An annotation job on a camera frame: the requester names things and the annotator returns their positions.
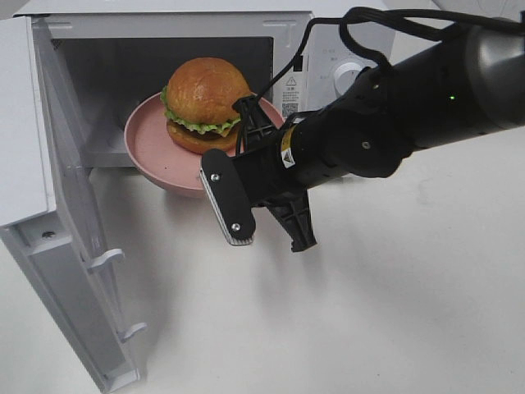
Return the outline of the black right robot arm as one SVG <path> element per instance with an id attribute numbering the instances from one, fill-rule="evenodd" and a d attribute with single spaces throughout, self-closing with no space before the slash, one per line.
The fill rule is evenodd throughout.
<path id="1" fill-rule="evenodd" d="M 374 22 L 432 41 L 391 64 L 350 34 Z M 524 24 L 451 11 L 350 9 L 332 24 L 343 44 L 369 61 L 334 102 L 297 112 L 276 127 L 257 97 L 235 103 L 241 132 L 226 161 L 217 217 L 232 245 L 253 239 L 254 207 L 267 208 L 293 251 L 315 244 L 308 190 L 353 174 L 392 175 L 413 152 L 508 130 L 524 123 Z"/>

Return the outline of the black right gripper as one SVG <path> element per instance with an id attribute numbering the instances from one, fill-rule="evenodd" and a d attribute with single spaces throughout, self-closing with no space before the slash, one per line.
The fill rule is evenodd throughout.
<path id="1" fill-rule="evenodd" d="M 290 236 L 292 252 L 315 246 L 306 190 L 328 181 L 328 123 L 305 118 L 281 128 L 281 113 L 255 95 L 233 108 L 240 114 L 235 170 L 250 205 L 269 210 Z"/>

